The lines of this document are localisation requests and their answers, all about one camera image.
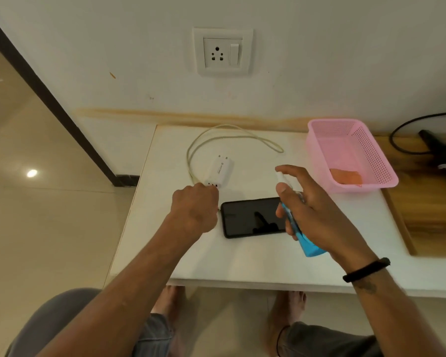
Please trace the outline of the black smartphone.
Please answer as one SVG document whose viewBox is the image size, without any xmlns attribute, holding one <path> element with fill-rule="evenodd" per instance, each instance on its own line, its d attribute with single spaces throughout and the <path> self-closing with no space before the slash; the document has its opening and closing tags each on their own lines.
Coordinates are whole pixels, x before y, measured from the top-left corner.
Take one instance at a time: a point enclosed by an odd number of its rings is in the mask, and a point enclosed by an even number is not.
<svg viewBox="0 0 446 357">
<path fill-rule="evenodd" d="M 223 235 L 227 239 L 285 232 L 285 220 L 276 216 L 280 199 L 260 198 L 222 203 Z"/>
</svg>

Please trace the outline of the white wall socket with switch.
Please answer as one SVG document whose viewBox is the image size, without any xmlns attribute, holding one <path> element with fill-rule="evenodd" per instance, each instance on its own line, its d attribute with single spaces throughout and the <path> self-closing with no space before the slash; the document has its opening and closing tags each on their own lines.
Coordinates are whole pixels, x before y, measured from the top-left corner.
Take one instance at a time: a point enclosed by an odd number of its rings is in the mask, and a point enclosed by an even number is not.
<svg viewBox="0 0 446 357">
<path fill-rule="evenodd" d="M 195 64 L 200 76 L 250 73 L 253 29 L 193 28 Z"/>
</svg>

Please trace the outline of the black anklet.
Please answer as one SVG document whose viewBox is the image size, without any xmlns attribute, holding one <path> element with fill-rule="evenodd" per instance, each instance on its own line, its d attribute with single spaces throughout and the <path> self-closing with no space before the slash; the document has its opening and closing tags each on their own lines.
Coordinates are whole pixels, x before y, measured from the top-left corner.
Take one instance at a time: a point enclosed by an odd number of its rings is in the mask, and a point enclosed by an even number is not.
<svg viewBox="0 0 446 357">
<path fill-rule="evenodd" d="M 277 334 L 276 346 L 275 346 L 277 357 L 285 357 L 285 351 L 283 347 L 284 347 L 285 335 L 287 333 L 287 329 L 289 328 L 290 325 L 286 325 Z"/>
</svg>

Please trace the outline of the person's right hand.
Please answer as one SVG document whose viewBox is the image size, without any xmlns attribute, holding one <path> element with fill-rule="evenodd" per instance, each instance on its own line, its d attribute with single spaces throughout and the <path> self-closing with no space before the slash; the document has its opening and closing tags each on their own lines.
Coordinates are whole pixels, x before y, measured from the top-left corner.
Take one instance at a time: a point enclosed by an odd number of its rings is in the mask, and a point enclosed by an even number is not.
<svg viewBox="0 0 446 357">
<path fill-rule="evenodd" d="M 357 228 L 305 168 L 280 165 L 275 170 L 295 177 L 303 189 L 305 203 L 296 194 L 296 211 L 292 212 L 301 232 L 328 252 L 346 273 L 379 259 Z"/>
</svg>

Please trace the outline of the person's left forearm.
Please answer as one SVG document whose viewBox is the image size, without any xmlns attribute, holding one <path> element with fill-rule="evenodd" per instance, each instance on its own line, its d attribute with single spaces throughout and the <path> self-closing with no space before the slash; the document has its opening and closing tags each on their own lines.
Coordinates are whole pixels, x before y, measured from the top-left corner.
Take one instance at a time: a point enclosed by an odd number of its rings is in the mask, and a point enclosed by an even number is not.
<svg viewBox="0 0 446 357">
<path fill-rule="evenodd" d="M 165 220 L 129 265 L 36 357 L 128 357 L 182 256 Z"/>
</svg>

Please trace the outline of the grey rounded seat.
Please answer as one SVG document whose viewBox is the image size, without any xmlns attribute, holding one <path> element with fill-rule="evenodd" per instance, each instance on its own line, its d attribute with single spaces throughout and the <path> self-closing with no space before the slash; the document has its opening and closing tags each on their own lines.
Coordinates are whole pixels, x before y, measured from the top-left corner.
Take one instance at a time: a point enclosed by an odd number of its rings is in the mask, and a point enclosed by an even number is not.
<svg viewBox="0 0 446 357">
<path fill-rule="evenodd" d="M 97 288 L 75 288 L 48 300 L 13 339 L 5 357 L 36 357 L 100 292 Z"/>
</svg>

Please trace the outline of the person's right leg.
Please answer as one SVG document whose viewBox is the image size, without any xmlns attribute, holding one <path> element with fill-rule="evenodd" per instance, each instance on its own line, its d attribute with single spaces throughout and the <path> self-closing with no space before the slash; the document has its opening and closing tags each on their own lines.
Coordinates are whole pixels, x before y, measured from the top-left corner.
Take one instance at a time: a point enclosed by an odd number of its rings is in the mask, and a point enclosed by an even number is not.
<svg viewBox="0 0 446 357">
<path fill-rule="evenodd" d="M 277 293 L 262 332 L 262 342 L 268 357 L 277 357 L 275 349 L 277 334 L 284 326 L 290 325 L 291 327 L 300 321 L 306 301 L 307 296 L 302 291 L 279 291 Z"/>
</svg>

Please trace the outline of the wooden wall trim strip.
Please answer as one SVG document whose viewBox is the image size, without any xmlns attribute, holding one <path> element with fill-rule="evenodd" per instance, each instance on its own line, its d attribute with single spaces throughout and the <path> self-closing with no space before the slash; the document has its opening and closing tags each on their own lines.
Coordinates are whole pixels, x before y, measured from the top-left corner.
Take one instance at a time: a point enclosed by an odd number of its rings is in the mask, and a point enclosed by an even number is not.
<svg viewBox="0 0 446 357">
<path fill-rule="evenodd" d="M 99 120 L 128 121 L 141 124 L 181 125 L 211 127 L 216 125 L 236 125 L 243 129 L 262 131 L 307 132 L 312 118 L 258 118 L 238 115 L 211 115 L 199 113 L 158 112 L 141 109 L 118 108 L 77 108 L 75 116 Z"/>
</svg>

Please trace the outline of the grey denim shorts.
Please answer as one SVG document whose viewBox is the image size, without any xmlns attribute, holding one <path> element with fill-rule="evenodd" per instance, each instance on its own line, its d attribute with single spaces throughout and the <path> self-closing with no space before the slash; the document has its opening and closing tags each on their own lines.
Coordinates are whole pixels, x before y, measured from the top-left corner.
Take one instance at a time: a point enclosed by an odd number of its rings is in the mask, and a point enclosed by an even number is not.
<svg viewBox="0 0 446 357">
<path fill-rule="evenodd" d="M 132 357 L 159 357 L 154 324 L 150 314 Z M 303 322 L 290 327 L 283 348 L 285 357 L 384 357 L 374 335 L 357 336 Z"/>
</svg>

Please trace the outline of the person's left hand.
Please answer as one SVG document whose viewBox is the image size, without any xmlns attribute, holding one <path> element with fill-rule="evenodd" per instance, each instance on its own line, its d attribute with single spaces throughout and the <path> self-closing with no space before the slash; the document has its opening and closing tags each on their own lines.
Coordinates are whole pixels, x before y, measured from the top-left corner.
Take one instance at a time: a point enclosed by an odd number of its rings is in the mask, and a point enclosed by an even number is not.
<svg viewBox="0 0 446 357">
<path fill-rule="evenodd" d="M 204 206 L 196 200 L 195 185 L 176 190 L 168 219 L 193 238 L 200 238 L 215 228 L 218 221 L 218 206 Z"/>
</svg>

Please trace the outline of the pink plastic basket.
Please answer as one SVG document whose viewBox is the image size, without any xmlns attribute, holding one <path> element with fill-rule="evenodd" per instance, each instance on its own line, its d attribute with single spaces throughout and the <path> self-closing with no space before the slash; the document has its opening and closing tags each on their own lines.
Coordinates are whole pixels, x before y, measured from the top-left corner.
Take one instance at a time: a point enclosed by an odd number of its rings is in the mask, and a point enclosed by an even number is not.
<svg viewBox="0 0 446 357">
<path fill-rule="evenodd" d="M 367 126 L 357 119 L 313 119 L 306 148 L 314 179 L 328 193 L 363 193 L 398 185 L 398 176 Z M 363 184 L 335 182 L 331 168 L 357 171 Z"/>
</svg>

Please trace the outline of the blue spray bottle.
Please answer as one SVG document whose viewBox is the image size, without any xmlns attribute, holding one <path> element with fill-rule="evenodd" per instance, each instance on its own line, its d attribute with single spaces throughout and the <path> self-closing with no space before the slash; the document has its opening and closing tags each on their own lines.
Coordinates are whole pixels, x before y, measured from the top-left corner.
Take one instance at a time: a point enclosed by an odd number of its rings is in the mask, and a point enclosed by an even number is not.
<svg viewBox="0 0 446 357">
<path fill-rule="evenodd" d="M 278 179 L 278 183 L 285 183 L 287 186 L 293 190 L 293 187 L 289 180 L 286 178 L 285 174 L 282 172 L 276 172 L 276 177 Z M 304 197 L 302 192 L 295 191 L 295 193 L 298 195 L 299 199 L 302 203 L 305 203 Z M 294 232 L 295 236 L 297 237 L 297 240 L 299 242 L 299 245 L 301 246 L 304 254 L 306 257 L 316 257 L 319 255 L 322 255 L 326 253 L 325 250 L 319 248 L 316 246 L 313 242 L 311 242 L 300 230 L 296 220 L 294 219 L 291 210 L 283 203 L 280 203 L 281 207 L 284 209 L 287 219 L 291 225 L 292 231 Z"/>
</svg>

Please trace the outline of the person's left leg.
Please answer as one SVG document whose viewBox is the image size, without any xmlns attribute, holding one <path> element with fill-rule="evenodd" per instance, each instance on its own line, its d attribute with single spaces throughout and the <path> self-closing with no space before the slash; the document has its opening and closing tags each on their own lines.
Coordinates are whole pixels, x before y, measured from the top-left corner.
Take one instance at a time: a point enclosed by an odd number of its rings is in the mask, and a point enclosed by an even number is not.
<svg viewBox="0 0 446 357">
<path fill-rule="evenodd" d="M 157 299 L 151 313 L 155 322 L 155 340 L 158 342 L 159 357 L 182 357 L 180 317 L 186 303 L 183 286 L 166 286 Z"/>
</svg>

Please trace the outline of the person's right forearm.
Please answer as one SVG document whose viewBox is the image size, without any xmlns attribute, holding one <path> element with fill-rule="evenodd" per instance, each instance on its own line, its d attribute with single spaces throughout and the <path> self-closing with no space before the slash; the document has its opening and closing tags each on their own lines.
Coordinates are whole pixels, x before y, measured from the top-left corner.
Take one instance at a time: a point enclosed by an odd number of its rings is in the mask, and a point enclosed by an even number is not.
<svg viewBox="0 0 446 357">
<path fill-rule="evenodd" d="M 385 357 L 446 357 L 446 347 L 387 268 L 352 285 Z"/>
</svg>

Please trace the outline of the dark door frame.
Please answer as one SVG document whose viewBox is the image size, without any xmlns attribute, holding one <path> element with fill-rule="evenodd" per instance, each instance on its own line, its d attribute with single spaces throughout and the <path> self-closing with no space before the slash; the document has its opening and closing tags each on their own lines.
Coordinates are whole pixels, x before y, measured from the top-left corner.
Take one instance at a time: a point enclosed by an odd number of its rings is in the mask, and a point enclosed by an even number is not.
<svg viewBox="0 0 446 357">
<path fill-rule="evenodd" d="M 115 187 L 137 187 L 138 175 L 116 175 L 0 28 L 0 53 Z"/>
</svg>

